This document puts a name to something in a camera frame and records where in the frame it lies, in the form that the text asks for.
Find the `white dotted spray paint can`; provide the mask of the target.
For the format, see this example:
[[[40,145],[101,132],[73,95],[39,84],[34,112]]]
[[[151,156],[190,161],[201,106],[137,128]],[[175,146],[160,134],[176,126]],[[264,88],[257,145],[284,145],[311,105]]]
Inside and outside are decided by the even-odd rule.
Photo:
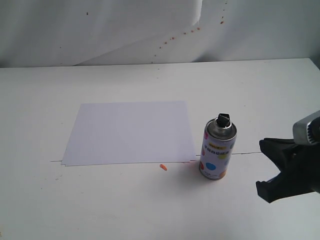
[[[227,172],[237,138],[237,128],[228,113],[220,113],[204,128],[200,173],[210,180],[220,180]]]

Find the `orange paint blob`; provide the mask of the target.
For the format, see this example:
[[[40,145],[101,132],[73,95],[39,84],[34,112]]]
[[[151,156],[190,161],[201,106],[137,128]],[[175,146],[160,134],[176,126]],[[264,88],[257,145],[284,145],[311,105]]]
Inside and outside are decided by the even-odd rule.
[[[166,167],[164,164],[160,164],[159,167],[160,167],[161,169],[163,169],[164,171],[167,171],[167,167]]]

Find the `white paper sheet stack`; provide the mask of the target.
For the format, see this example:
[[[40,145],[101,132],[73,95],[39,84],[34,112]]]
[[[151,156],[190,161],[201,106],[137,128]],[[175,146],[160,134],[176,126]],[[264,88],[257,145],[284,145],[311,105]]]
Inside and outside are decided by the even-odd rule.
[[[184,101],[83,103],[61,163],[89,166],[196,159]]]

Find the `white backdrop cloth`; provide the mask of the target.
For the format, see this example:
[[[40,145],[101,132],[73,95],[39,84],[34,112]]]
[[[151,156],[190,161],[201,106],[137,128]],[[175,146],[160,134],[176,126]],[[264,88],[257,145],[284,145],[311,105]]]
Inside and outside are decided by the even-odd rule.
[[[3,0],[0,65],[320,57],[317,0]]]

